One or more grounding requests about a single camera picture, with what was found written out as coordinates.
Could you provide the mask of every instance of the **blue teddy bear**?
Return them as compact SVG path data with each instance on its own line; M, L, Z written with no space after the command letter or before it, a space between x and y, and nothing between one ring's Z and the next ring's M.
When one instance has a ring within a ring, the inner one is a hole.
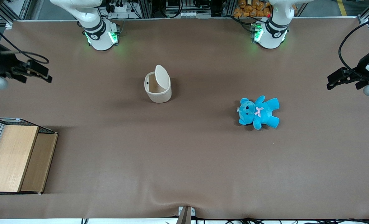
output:
M277 98L264 101L264 96L260 96L255 103L247 98L240 100L241 106L238 108L242 125L254 124L254 128L259 130L262 124L267 124L272 128L277 128L280 119L272 115L273 110L280 108Z

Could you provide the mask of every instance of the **trash can lid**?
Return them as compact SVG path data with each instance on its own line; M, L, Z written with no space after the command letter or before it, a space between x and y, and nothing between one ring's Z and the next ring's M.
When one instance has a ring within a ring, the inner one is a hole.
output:
M156 81L164 89L168 89L170 85L170 78L165 68L161 65L156 66Z

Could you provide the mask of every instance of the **pink bow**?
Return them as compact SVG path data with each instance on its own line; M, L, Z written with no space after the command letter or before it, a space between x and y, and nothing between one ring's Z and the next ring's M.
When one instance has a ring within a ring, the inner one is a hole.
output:
M258 115L258 117L260 117L260 111L263 110L263 107L261 108L256 107L255 109L257 109L257 112L255 112L255 115Z

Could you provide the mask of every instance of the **white trash can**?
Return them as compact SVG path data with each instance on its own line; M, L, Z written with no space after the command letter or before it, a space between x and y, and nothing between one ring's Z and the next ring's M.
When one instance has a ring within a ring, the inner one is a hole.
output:
M150 72L144 79L144 89L150 99L156 103L165 103L172 96L170 77L165 68L156 66L156 71Z

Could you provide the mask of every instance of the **wooden board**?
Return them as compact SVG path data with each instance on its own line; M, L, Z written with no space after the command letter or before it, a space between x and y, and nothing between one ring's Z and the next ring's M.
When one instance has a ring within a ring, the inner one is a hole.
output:
M37 126L7 125L0 141L0 192L18 192L38 134Z
M57 140L57 134L38 134L21 191L44 191Z

